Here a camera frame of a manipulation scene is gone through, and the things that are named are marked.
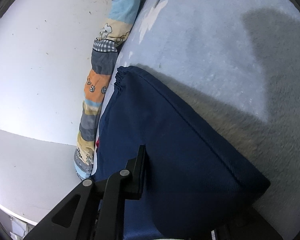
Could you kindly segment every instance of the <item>dark blue cloth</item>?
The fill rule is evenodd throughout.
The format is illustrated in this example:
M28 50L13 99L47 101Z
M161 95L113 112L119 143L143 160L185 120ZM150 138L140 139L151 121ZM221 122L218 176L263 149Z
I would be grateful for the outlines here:
M100 120L95 180L146 145L146 185L126 201L124 238L199 236L251 205L270 182L188 104L148 72L119 67Z

